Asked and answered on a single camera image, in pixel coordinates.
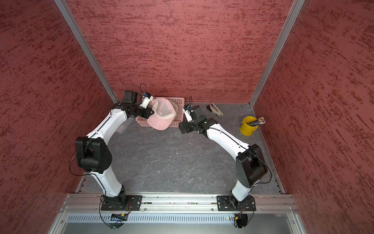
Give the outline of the pink baseball cap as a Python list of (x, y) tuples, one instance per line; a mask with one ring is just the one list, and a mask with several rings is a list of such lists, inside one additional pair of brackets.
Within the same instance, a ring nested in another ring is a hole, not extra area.
[(156, 97), (151, 104), (154, 113), (147, 119), (148, 125), (156, 130), (166, 130), (176, 119), (179, 107), (165, 97)]

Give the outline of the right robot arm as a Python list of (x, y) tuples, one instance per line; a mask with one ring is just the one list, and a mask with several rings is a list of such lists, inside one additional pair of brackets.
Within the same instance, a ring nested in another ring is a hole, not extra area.
[(226, 131), (216, 120), (207, 119), (199, 105), (183, 107), (184, 119), (178, 127), (182, 134), (196, 131), (216, 142), (235, 160), (237, 182), (229, 195), (229, 204), (235, 209), (245, 206), (251, 190), (269, 169), (261, 148), (244, 143)]

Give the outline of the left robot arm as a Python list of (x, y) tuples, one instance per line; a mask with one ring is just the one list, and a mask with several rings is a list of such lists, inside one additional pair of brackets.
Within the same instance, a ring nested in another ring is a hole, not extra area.
[(76, 159), (79, 168), (92, 176), (103, 191), (103, 203), (110, 209), (123, 209), (127, 205), (124, 186), (112, 169), (112, 154), (107, 146), (113, 134), (128, 118), (148, 119), (154, 114), (149, 107), (153, 96), (145, 93), (142, 98), (135, 91), (124, 91), (121, 102), (116, 103), (105, 119), (92, 132), (75, 140)]

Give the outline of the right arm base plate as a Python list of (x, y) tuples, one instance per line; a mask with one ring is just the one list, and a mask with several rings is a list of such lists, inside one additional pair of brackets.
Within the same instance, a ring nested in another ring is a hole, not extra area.
[(243, 201), (234, 196), (217, 196), (218, 211), (256, 211), (256, 202), (253, 196), (248, 195)]

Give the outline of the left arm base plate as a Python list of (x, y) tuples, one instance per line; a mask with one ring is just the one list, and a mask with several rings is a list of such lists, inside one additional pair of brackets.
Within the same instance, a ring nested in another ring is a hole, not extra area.
[(104, 196), (101, 199), (101, 211), (139, 211), (142, 202), (141, 195), (126, 195), (121, 198)]

